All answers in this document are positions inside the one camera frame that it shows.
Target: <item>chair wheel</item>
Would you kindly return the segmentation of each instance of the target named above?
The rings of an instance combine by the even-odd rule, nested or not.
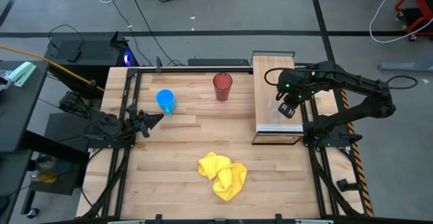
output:
[[[30,212],[27,214],[27,218],[29,218],[29,219],[33,219],[33,218],[35,218],[38,214],[39,214],[39,209],[38,209],[38,208],[32,208],[32,209],[30,210]]]
[[[416,37],[415,35],[411,35],[411,36],[409,37],[409,41],[410,41],[410,42],[414,42],[416,39],[417,39],[417,37]]]

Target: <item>red cup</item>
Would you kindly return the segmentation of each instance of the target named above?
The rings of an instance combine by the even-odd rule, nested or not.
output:
[[[225,102],[227,100],[232,83],[233,79],[225,72],[220,72],[214,76],[214,88],[217,100],[220,102]]]

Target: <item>blue cup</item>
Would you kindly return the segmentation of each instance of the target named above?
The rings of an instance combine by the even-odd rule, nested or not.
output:
[[[167,115],[176,107],[175,94],[170,89],[162,89],[156,94],[156,103]]]

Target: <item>yellow towel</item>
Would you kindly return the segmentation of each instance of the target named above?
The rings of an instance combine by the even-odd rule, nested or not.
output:
[[[244,186],[247,168],[242,163],[232,163],[229,158],[211,152],[198,160],[198,173],[209,180],[216,177],[213,186],[215,194],[229,201]]]

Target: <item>concrete floor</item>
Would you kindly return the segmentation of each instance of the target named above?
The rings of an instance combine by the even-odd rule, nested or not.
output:
[[[9,0],[0,0],[0,13]],[[381,0],[319,0],[327,30],[367,31],[369,21]],[[115,0],[134,31],[147,31],[133,0]],[[374,24],[374,30],[402,30],[389,0]],[[198,30],[306,30],[319,31],[312,0],[138,0],[154,31]],[[16,0],[4,23],[0,37],[7,33],[35,34],[48,32],[60,24],[69,24],[80,32],[129,31],[112,4],[99,0]],[[59,32],[71,30],[59,29]],[[250,59],[254,50],[295,51],[297,62],[320,62],[327,59],[321,36],[256,35],[256,36],[171,36],[158,40],[173,59],[188,58]],[[381,62],[418,62],[433,58],[432,42],[406,39],[391,44],[378,44],[369,37],[330,37],[337,64],[347,71],[372,79],[402,74],[380,72]],[[151,37],[137,37],[140,49],[155,60],[158,55],[166,64]],[[47,38],[0,38],[0,44],[43,55]],[[138,57],[140,64],[144,61]],[[33,60],[31,57],[0,50],[0,60]],[[433,145],[430,143],[430,120],[433,113],[433,76],[407,72],[419,79],[411,90],[393,91],[396,113],[386,119],[363,119],[355,122],[363,166],[374,213],[377,217],[433,220]],[[406,81],[396,81],[404,85]],[[57,104],[67,87],[47,79],[40,98]],[[349,94],[350,104],[361,97]],[[44,134],[50,113],[58,109],[38,101],[28,128]],[[19,215],[25,190],[20,193],[10,223],[44,223],[73,219],[79,190],[72,196],[37,194],[34,207],[41,213],[33,220]]]

